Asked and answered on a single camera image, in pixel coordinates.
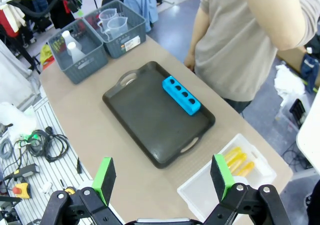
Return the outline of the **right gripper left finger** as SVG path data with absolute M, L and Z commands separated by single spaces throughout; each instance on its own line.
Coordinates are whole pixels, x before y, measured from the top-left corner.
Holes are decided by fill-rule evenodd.
M 103 158 L 91 186 L 73 194 L 65 190 L 51 194 L 40 224 L 77 225 L 82 219 L 91 219 L 95 225 L 122 225 L 121 219 L 110 208 L 116 176 L 114 160 Z

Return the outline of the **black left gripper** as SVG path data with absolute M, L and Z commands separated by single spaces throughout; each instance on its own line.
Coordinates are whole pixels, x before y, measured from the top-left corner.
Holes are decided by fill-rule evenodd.
M 67 13 L 75 13 L 82 6 L 82 0 L 63 0 L 63 5 Z

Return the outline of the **person right hand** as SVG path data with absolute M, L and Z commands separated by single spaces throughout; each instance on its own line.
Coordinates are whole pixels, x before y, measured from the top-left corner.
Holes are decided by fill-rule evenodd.
M 184 59 L 183 64 L 193 73 L 195 73 L 195 55 L 193 53 L 188 53 Z

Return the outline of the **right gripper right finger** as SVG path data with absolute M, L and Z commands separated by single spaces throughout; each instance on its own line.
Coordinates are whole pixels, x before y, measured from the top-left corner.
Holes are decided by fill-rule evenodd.
M 235 182 L 222 154 L 214 154 L 210 176 L 219 203 L 205 225 L 231 225 L 238 215 L 248 215 L 254 225 L 289 225 L 291 222 L 277 189 L 263 184 L 258 189 Z

